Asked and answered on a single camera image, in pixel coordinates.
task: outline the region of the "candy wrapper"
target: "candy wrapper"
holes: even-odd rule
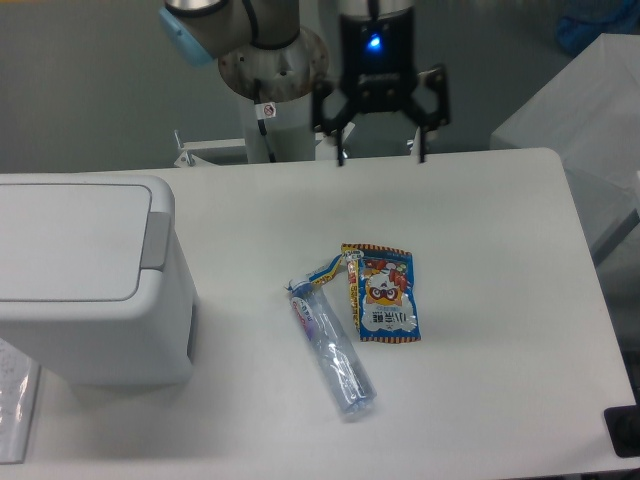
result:
[[[353,320],[360,340],[420,340],[411,253],[377,245],[343,244],[342,254],[347,262]]]

